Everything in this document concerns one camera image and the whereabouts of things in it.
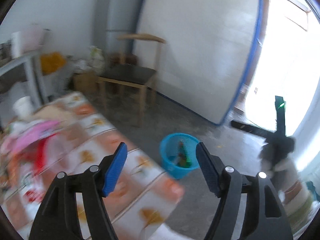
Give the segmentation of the right white gloved hand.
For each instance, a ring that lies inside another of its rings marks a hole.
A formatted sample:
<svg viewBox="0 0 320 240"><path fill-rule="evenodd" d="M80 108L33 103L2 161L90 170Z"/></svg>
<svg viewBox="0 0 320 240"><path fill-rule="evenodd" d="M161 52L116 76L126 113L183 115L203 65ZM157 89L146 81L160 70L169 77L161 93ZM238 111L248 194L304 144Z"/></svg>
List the right white gloved hand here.
<svg viewBox="0 0 320 240"><path fill-rule="evenodd" d="M267 142L259 153L261 170L269 176L276 172L285 171L289 166L289 154L284 153L279 145Z"/></svg>

